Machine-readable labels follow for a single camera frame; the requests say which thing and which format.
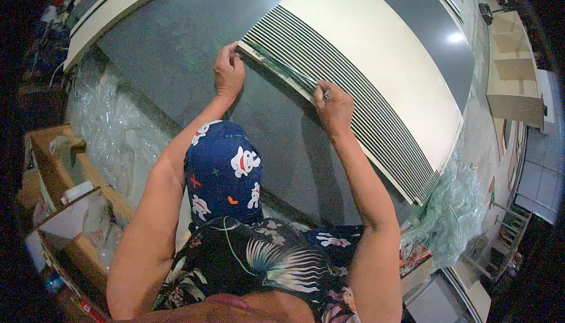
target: palm leaf print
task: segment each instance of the palm leaf print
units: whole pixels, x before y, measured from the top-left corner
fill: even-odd
[[[266,274],[265,286],[301,292],[320,291],[316,280],[328,272],[323,256],[303,247],[285,251],[273,243],[251,239],[247,242],[246,257],[253,271]]]

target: stack of boards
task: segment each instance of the stack of boards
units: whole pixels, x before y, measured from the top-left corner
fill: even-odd
[[[463,118],[426,49],[384,0],[283,0],[240,48],[311,102],[314,84],[273,59],[352,95],[351,128],[364,153],[408,202],[429,199]]]

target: gray table surface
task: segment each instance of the gray table surface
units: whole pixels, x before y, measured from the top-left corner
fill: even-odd
[[[186,126],[215,94],[218,49],[240,39],[282,0],[154,0],[119,22],[98,45],[155,105]],[[438,0],[385,0],[442,72],[461,111],[474,68],[456,24]],[[244,92],[230,120],[241,124],[264,164],[262,187],[315,221],[359,224],[349,184],[315,109],[281,79],[245,60]],[[384,177],[400,223],[420,211]]]

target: person's left hand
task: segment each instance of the person's left hand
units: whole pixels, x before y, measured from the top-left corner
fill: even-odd
[[[245,67],[240,55],[234,50],[238,42],[223,46],[217,54],[214,63],[214,74],[216,75],[217,95],[235,101],[237,94],[244,85]]]

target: person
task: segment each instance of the person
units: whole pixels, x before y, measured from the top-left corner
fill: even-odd
[[[109,269],[114,319],[132,322],[400,321],[400,230],[392,201],[351,130],[354,101],[319,81],[316,110],[338,153],[362,226],[299,230],[263,218],[264,165],[222,116],[245,77],[237,42],[214,64],[217,94],[163,150]],[[191,237],[175,254],[185,186]]]

